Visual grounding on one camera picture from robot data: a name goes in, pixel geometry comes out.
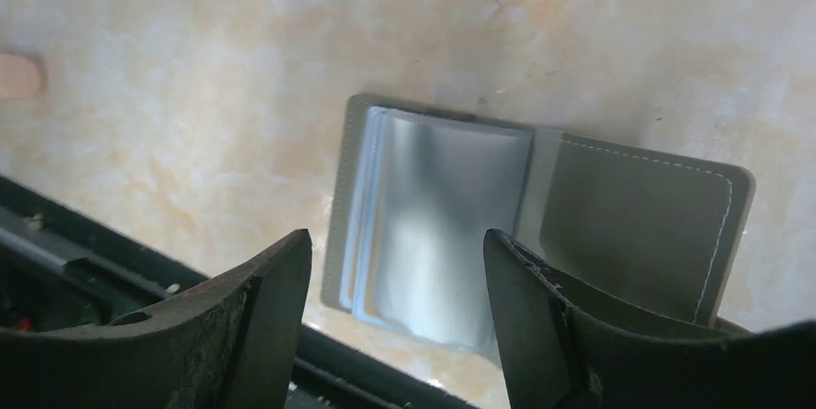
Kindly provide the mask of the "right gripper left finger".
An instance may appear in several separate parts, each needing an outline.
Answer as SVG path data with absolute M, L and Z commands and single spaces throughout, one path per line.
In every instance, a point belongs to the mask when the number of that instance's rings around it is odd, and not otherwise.
M 281 408 L 312 267 L 298 229 L 109 325 L 1 335 L 5 408 Z

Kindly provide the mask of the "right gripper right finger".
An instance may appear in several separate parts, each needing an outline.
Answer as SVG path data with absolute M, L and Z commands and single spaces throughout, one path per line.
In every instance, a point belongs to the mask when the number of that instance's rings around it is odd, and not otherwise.
M 607 294 L 499 230 L 483 258 L 514 408 L 811 408 L 815 324 L 695 325 Z

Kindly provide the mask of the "grey card holder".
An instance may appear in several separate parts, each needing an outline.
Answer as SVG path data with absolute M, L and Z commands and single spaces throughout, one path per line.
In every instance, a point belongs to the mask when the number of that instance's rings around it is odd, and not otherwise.
M 371 93 L 346 105 L 322 302 L 487 355 L 499 229 L 591 286 L 710 326 L 755 189 L 741 166 Z

